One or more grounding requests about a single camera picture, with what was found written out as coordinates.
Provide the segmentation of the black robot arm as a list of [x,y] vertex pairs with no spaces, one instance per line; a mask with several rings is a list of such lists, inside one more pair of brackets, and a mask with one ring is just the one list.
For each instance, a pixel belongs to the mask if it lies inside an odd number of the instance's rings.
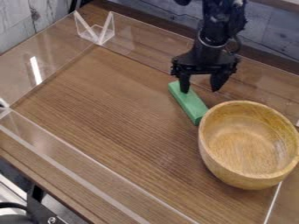
[[244,30],[247,0],[201,0],[201,24],[190,50],[172,58],[170,75],[178,79],[180,91],[189,92],[190,76],[209,75],[216,92],[237,71],[240,41]]

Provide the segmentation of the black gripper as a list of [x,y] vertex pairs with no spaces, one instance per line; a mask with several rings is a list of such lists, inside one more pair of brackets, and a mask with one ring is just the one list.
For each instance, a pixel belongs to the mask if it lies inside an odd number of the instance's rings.
[[180,90],[189,92],[190,75],[210,74],[210,91],[216,92],[225,84],[229,75],[237,71],[239,56],[224,46],[210,47],[194,43],[188,52],[172,58],[170,75],[178,77]]

